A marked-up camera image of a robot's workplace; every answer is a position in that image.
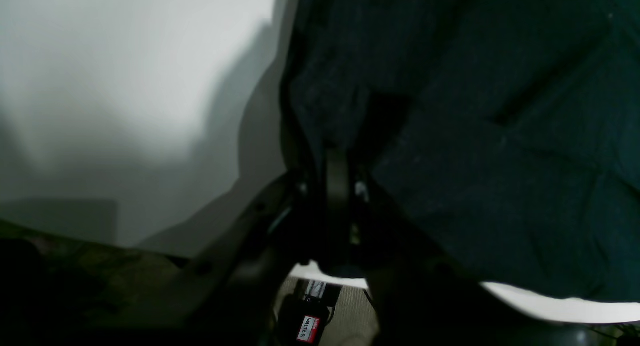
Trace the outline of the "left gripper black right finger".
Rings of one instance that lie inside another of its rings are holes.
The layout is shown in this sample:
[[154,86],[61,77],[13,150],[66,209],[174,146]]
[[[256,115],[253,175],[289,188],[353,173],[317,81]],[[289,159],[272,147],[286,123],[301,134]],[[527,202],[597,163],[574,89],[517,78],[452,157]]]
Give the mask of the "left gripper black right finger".
[[375,345],[551,343],[548,323],[484,290],[338,148],[325,152],[325,208],[327,262],[365,277]]

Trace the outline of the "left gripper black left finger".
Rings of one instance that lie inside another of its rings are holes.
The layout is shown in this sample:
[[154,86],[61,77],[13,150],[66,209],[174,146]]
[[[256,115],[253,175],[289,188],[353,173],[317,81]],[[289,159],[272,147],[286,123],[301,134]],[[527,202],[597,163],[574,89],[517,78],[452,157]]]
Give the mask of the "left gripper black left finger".
[[87,345],[268,345],[274,300],[311,204],[303,173],[268,184],[233,226],[160,290],[85,332]]

